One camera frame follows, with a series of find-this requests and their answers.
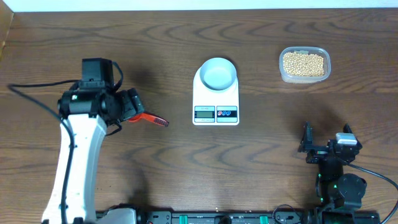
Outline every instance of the white scale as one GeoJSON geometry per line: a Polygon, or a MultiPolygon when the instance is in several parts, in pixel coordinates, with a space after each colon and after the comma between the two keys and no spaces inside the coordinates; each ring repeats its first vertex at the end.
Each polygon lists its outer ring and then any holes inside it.
{"type": "Polygon", "coordinates": [[[238,125],[238,87],[236,69],[229,60],[207,60],[193,78],[192,123],[238,125]]]}

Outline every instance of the plastic container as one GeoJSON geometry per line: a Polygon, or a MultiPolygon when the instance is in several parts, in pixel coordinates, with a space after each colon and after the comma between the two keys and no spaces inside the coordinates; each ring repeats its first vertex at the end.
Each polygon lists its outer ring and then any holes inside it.
{"type": "Polygon", "coordinates": [[[326,50],[319,47],[288,47],[280,53],[279,70],[283,81],[287,83],[316,83],[327,79],[331,72],[330,56],[326,50]],[[323,57],[323,76],[320,77],[302,77],[289,75],[284,70],[284,55],[287,52],[298,52],[301,54],[316,54],[323,57]]]}

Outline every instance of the wooden table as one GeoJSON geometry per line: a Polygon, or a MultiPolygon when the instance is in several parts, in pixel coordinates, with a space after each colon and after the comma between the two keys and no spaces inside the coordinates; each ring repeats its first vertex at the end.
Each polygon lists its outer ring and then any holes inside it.
{"type": "MultiPolygon", "coordinates": [[[[38,223],[50,198],[59,124],[7,83],[81,77],[81,59],[123,69],[146,109],[170,121],[124,124],[99,156],[96,208],[121,202],[174,210],[273,210],[319,204],[317,166],[297,148],[310,121],[318,144],[349,122],[363,144],[355,164],[398,181],[398,9],[17,13],[0,63],[0,223],[38,223]],[[321,83],[282,81],[289,46],[331,56],[321,83]],[[212,57],[238,67],[241,122],[192,124],[192,80],[212,57]]],[[[68,86],[24,90],[56,109],[68,86]]],[[[368,182],[363,210],[384,218],[397,200],[391,184],[368,182]]]]}

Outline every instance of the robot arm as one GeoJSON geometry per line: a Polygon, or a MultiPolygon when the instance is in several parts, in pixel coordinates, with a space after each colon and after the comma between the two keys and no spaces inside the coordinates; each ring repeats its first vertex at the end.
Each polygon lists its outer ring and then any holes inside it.
{"type": "MultiPolygon", "coordinates": [[[[66,199],[62,203],[62,191],[70,157],[70,135],[61,124],[61,150],[58,160],[52,195],[44,211],[42,223],[94,223],[96,212],[94,187],[98,165],[98,155],[106,136],[106,128],[133,119],[144,112],[144,107],[135,89],[117,92],[123,81],[114,85],[113,65],[117,64],[102,58],[83,59],[83,78],[71,89],[63,93],[58,101],[58,109],[64,124],[73,133],[75,148],[66,185],[66,199]]],[[[109,217],[131,223],[135,220],[134,210],[110,212],[109,217]]]]}
{"type": "MultiPolygon", "coordinates": [[[[74,219],[81,219],[85,222],[95,222],[94,187],[98,155],[106,134],[106,124],[100,116],[91,118],[88,114],[73,114],[64,122],[75,135],[75,150],[67,185],[67,221],[73,223],[74,219]]],[[[46,220],[49,223],[61,223],[60,203],[70,144],[69,135],[63,125],[61,134],[57,174],[49,204],[42,217],[43,223],[46,220]]]]}

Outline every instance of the black cable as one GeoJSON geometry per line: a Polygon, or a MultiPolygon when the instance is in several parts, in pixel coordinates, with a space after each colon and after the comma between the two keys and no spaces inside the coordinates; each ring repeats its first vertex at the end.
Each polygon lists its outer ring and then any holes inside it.
{"type": "Polygon", "coordinates": [[[106,134],[105,136],[111,136],[111,135],[116,134],[116,133],[118,133],[118,132],[120,132],[122,130],[122,125],[120,123],[116,123],[115,125],[118,128],[116,130],[112,131],[111,133],[106,134]]]}
{"type": "Polygon", "coordinates": [[[70,88],[69,90],[77,90],[79,88],[79,83],[80,82],[75,82],[70,88]]]}
{"type": "Polygon", "coordinates": [[[299,221],[298,223],[301,223],[301,222],[302,222],[303,217],[302,217],[301,215],[299,215],[299,214],[296,212],[296,209],[294,209],[294,207],[292,207],[291,205],[288,205],[288,204],[282,204],[282,205],[279,205],[278,207],[276,207],[275,210],[272,212],[272,219],[273,219],[276,223],[281,224],[281,222],[279,222],[279,221],[275,218],[275,212],[276,212],[276,210],[278,210],[278,209],[279,209],[280,207],[282,207],[282,206],[287,206],[287,207],[291,208],[291,209],[293,210],[293,212],[296,213],[296,215],[300,218],[300,221],[299,221]]]}
{"type": "Polygon", "coordinates": [[[61,219],[63,224],[67,224],[67,187],[68,187],[68,180],[69,180],[69,173],[70,173],[70,167],[72,164],[72,157],[73,157],[73,150],[75,149],[75,138],[73,137],[72,130],[63,122],[62,118],[53,110],[51,110],[48,106],[40,102],[39,100],[36,100],[35,98],[26,95],[25,93],[16,90],[15,87],[19,88],[32,88],[32,87],[45,87],[45,86],[56,86],[56,85],[61,85],[65,83],[76,83],[79,80],[66,80],[62,82],[55,82],[55,83],[43,83],[43,84],[31,84],[31,85],[19,85],[19,84],[8,84],[8,89],[10,89],[12,92],[16,93],[17,95],[39,105],[41,108],[43,108],[45,111],[49,112],[55,119],[61,122],[63,127],[67,130],[67,133],[70,138],[70,145],[69,145],[69,156],[68,156],[68,162],[67,162],[67,168],[65,171],[65,178],[63,180],[63,186],[62,186],[62,195],[61,195],[61,204],[60,204],[60,209],[61,209],[61,219]]]}
{"type": "Polygon", "coordinates": [[[122,72],[122,70],[120,69],[118,63],[112,62],[112,64],[118,69],[118,71],[119,71],[119,73],[120,73],[120,80],[117,82],[117,84],[115,84],[115,86],[114,86],[114,88],[113,88],[113,91],[116,92],[116,91],[122,86],[122,84],[123,84],[124,75],[123,75],[123,72],[122,72]]]}
{"type": "MultiPolygon", "coordinates": [[[[363,171],[363,172],[366,172],[366,173],[368,173],[368,174],[375,175],[376,177],[381,178],[381,179],[383,179],[383,180],[389,182],[390,184],[392,184],[392,185],[398,190],[398,185],[397,185],[394,181],[392,181],[390,178],[385,177],[385,176],[383,176],[383,175],[381,175],[381,174],[378,174],[377,172],[373,172],[373,171],[371,171],[371,170],[365,169],[365,168],[363,168],[363,167],[360,167],[360,166],[357,166],[357,165],[354,165],[354,164],[350,164],[350,163],[348,163],[348,162],[346,162],[346,161],[340,159],[339,157],[337,157],[337,159],[338,159],[342,164],[344,164],[344,165],[350,166],[350,167],[352,167],[352,168],[358,169],[358,170],[363,171]]],[[[397,200],[397,203],[396,203],[396,205],[394,206],[394,208],[393,208],[393,209],[391,210],[391,212],[387,215],[387,217],[386,217],[382,222],[380,222],[380,224],[385,224],[385,223],[394,215],[394,213],[397,211],[397,209],[398,209],[398,200],[397,200]]]]}

